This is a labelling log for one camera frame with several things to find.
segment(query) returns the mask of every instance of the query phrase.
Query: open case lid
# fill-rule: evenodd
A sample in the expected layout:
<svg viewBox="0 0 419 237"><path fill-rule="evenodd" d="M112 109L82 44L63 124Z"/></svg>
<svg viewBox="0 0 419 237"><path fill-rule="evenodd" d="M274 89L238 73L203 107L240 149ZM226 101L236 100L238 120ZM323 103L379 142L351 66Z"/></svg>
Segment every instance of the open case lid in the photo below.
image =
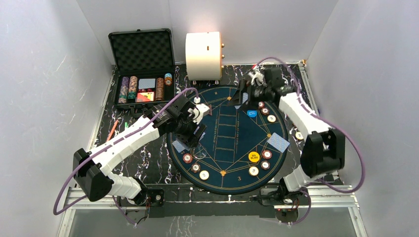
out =
<svg viewBox="0 0 419 237"><path fill-rule="evenodd" d="M114 32L109 34L109 41L120 72L174 66L170 29Z"/></svg>

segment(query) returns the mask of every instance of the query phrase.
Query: aluminum frame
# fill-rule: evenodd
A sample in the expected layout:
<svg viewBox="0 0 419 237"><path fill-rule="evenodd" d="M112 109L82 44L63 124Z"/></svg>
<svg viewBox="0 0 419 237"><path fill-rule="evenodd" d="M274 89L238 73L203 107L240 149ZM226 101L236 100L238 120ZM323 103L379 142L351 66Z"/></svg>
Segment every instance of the aluminum frame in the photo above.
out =
<svg viewBox="0 0 419 237"><path fill-rule="evenodd" d="M307 76L307 72L305 67L302 63L296 63L299 66L299 70L301 73L302 81L305 85L307 90L308 99L310 101L311 106L313 107L314 111L318 114L317 106L314 102L313 94L310 88L309 79ZM109 94L109 88L112 84L112 79L108 86L108 91L105 95L104 102L102 104L101 112L99 113L98 120L96 121L96 125L92 131L92 137L89 143L89 147L92 147L96 138L96 134L99 129L99 124L101 121L102 114L104 112L104 103L106 103L106 99ZM334 177L338 177L338 173L333 173ZM340 189L351 189L351 185L339 185L336 186ZM364 227L364 223L361 218L361 214L359 212L359 205L358 200L354 193L350 194L342 194L336 191L329 189L327 186L310 186L307 188L312 200L312 207L313 208L330 208L330 207L347 207L354 230L356 232L357 237L366 237L367 232ZM75 199L83 196L84 193L80 188L69 188L69 191L66 196L65 204L73 202ZM291 208L291 205L276 205L274 206L275 209L282 209L282 208ZM299 208L308 208L307 205L300 205ZM117 209L115 203L111 196L106 196L105 198L96 201L90 202L87 199L81 200L76 203L74 206L66 210L63 214L63 218L61 220L60 228L58 231L58 237L68 237L70 234L70 230L72 227L72 223L76 214L77 210L81 209ZM126 207L127 210L145 210L145 207Z"/></svg>

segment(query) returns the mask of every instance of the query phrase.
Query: glass panel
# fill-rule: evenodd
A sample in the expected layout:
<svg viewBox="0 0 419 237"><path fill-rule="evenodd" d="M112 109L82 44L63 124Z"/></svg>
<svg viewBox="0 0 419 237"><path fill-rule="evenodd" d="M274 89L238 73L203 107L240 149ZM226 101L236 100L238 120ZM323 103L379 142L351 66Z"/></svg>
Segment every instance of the glass panel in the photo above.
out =
<svg viewBox="0 0 419 237"><path fill-rule="evenodd" d="M305 211L301 208L300 216ZM261 219L258 216L176 216L150 218L134 229L132 225L127 226L118 210L77 210L70 236L356 236L348 208L312 208L303 222L291 228L275 222L276 219Z"/></svg>

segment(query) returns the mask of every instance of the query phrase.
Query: white wall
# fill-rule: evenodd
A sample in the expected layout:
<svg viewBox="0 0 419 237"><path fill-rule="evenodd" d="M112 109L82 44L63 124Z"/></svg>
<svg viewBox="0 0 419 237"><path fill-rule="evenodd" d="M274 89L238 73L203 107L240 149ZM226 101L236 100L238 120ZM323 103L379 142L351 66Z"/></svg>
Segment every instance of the white wall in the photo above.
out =
<svg viewBox="0 0 419 237"><path fill-rule="evenodd" d="M419 2L340 0L308 59L321 115L365 155L356 193L369 236L419 236ZM341 174L359 180L353 149Z"/></svg>
<svg viewBox="0 0 419 237"><path fill-rule="evenodd" d="M0 0L1 236L56 236L55 197L110 72L75 0Z"/></svg>
<svg viewBox="0 0 419 237"><path fill-rule="evenodd" d="M308 58L337 0L77 0L109 60L108 34L170 28L176 61L189 32L220 31L223 63Z"/></svg>

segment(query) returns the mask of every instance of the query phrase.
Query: blue poker chip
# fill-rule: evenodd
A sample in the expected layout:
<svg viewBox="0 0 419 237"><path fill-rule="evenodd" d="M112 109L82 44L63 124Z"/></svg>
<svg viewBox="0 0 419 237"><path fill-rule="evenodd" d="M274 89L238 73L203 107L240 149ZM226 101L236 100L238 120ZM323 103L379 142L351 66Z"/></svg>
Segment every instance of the blue poker chip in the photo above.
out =
<svg viewBox="0 0 419 237"><path fill-rule="evenodd" d="M248 116L250 118L254 118L257 116L257 111L256 110L248 110Z"/></svg>

